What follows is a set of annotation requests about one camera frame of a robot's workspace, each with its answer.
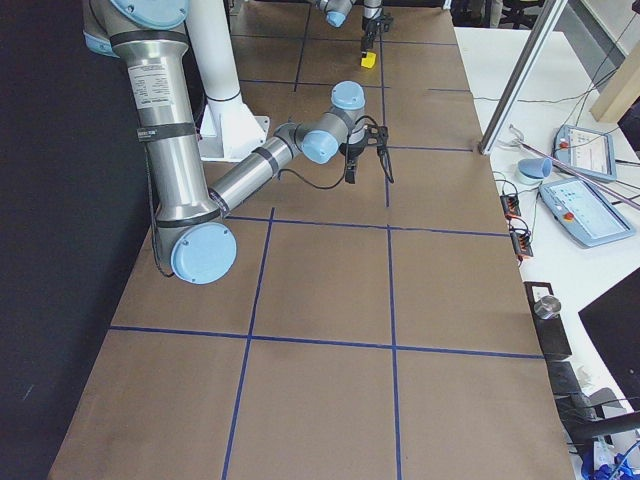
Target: yellow object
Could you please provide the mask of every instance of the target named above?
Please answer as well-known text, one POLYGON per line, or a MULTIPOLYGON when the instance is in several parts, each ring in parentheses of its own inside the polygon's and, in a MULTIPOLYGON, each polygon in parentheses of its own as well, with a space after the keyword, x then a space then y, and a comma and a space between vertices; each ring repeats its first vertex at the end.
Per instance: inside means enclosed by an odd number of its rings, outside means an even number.
POLYGON ((360 65, 364 68, 373 68, 376 64, 376 54, 373 52, 367 52, 366 54, 362 54, 362 59, 360 59, 360 65))

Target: gray rod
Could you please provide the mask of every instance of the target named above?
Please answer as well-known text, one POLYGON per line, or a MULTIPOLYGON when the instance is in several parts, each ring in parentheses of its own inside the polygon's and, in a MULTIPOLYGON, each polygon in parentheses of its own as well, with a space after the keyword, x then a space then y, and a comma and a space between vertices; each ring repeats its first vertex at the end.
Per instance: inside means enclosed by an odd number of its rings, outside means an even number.
POLYGON ((511 77, 509 77, 504 93, 489 121, 489 126, 478 145, 478 150, 483 155, 489 155, 491 153, 502 127, 504 127, 507 122, 511 108, 518 98, 522 85, 529 76, 547 37, 553 31, 566 4, 567 0, 547 0, 545 2, 542 13, 540 13, 540 16, 533 26, 533 30, 531 30, 529 34, 527 43, 522 49, 520 58, 518 58, 518 62, 513 72, 511 72, 511 77))

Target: black chair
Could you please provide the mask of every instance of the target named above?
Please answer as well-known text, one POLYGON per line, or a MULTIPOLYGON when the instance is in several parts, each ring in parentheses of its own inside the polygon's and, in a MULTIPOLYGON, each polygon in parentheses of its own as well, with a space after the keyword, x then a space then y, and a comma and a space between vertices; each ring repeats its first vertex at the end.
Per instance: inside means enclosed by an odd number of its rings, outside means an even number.
POLYGON ((544 5, 544 0, 504 0, 500 24, 513 23, 514 30, 518 30, 520 25, 531 29, 538 15, 527 14, 526 9, 542 5, 544 5))

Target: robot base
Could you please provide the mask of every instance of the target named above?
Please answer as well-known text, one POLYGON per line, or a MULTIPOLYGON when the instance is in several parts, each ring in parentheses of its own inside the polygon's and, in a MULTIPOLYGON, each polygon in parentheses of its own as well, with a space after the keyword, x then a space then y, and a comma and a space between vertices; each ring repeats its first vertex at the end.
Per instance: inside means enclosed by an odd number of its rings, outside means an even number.
POLYGON ((220 114, 220 129, 206 106, 198 142, 200 156, 205 162, 239 162, 256 147, 262 145, 269 131, 269 117, 254 116, 242 104, 238 110, 220 114))

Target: blue cable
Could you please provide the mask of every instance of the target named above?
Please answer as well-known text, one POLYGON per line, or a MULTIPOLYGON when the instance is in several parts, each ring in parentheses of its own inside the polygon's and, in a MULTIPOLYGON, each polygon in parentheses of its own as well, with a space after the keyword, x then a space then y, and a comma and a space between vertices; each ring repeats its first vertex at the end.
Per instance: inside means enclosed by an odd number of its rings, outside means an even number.
POLYGON ((626 462, 627 458, 629 458, 629 455, 631 455, 631 452, 633 452, 638 446, 640 446, 640 440, 634 443, 631 446, 631 448, 629 448, 629 450, 625 452, 625 454, 622 456, 622 458, 618 462, 618 465, 616 465, 616 467, 611 471, 611 475, 609 475, 609 478, 607 480, 613 480, 615 478, 616 473, 618 473, 618 471, 622 468, 622 466, 624 465, 624 462, 626 462))

